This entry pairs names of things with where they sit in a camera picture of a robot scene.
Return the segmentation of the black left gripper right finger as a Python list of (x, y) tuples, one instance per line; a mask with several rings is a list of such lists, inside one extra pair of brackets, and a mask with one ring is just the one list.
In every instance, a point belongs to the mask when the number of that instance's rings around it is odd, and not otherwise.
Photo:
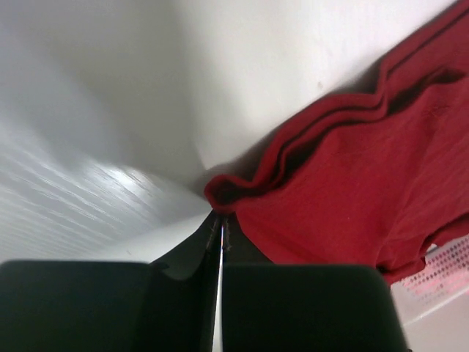
[(361, 265), (275, 265), (222, 222), (223, 351), (406, 351), (391, 290)]

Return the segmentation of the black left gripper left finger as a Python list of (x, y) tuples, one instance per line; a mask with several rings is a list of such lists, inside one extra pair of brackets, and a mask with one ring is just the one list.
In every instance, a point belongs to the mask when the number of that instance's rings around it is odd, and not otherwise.
[(211, 351), (221, 220), (151, 263), (1, 265), (3, 351)]

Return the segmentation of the dark red t shirt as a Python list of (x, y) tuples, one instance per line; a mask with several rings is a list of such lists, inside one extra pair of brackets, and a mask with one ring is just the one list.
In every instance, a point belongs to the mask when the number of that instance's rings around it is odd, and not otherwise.
[(349, 263), (389, 283), (468, 233), (468, 3), (388, 52), (371, 94), (331, 95), (284, 123), (252, 179), (205, 196), (277, 264)]

